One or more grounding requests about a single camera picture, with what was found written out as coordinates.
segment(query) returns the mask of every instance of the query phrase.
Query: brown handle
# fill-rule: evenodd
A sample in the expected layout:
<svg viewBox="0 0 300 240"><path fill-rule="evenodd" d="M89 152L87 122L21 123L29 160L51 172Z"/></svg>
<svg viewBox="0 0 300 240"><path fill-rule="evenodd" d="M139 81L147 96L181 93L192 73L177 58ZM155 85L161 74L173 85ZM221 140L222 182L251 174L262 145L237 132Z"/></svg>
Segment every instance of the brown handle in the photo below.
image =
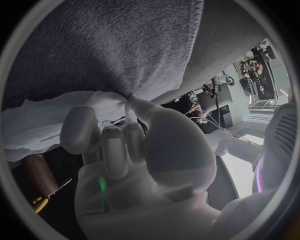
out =
<svg viewBox="0 0 300 240"><path fill-rule="evenodd" d="M54 194L58 189L57 181L42 154L33 154L25 157L23 166L33 186L42 198Z"/></svg>

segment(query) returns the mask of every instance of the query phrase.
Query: vent grille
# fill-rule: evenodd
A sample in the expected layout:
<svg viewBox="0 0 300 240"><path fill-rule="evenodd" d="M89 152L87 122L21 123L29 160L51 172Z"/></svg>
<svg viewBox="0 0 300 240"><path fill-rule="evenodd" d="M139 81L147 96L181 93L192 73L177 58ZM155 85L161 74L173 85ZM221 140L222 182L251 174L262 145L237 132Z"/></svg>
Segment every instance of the vent grille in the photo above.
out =
<svg viewBox="0 0 300 240"><path fill-rule="evenodd" d="M297 136L297 117L285 114L279 120L275 130L275 139L278 145L289 155L293 154Z"/></svg>

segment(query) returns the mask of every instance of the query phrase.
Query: gray blanket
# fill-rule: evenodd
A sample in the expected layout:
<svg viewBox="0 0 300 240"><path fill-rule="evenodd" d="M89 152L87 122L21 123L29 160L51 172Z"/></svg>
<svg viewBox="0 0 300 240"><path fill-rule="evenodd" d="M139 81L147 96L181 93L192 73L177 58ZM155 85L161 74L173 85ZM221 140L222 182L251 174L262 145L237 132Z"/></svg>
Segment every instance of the gray blanket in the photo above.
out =
<svg viewBox="0 0 300 240"><path fill-rule="evenodd" d="M152 100L182 82L204 0L66 0L11 70L3 110L74 91Z"/></svg>

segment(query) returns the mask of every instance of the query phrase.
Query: yellow pliers handle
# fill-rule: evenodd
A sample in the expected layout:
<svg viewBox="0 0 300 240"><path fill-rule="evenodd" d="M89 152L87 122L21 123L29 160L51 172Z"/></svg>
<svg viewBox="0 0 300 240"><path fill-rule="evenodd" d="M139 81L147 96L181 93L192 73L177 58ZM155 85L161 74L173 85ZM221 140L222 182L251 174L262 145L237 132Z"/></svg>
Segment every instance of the yellow pliers handle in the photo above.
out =
<svg viewBox="0 0 300 240"><path fill-rule="evenodd" d="M34 204L34 211L37 214L39 211L41 211L46 204L48 203L50 197L46 197L46 198L41 198L38 197L36 200L34 200L32 203Z"/></svg>

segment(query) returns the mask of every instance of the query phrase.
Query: purple light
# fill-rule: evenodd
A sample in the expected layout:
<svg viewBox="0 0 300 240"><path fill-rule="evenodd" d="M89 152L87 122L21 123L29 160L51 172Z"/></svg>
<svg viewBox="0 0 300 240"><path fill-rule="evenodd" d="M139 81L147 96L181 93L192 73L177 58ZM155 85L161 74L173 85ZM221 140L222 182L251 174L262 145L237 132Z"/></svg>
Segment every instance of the purple light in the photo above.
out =
<svg viewBox="0 0 300 240"><path fill-rule="evenodd" d="M264 190L262 186L262 178L261 178L261 162L262 160L259 160L256 169L256 183L257 183L257 188L259 193L262 193Z"/></svg>

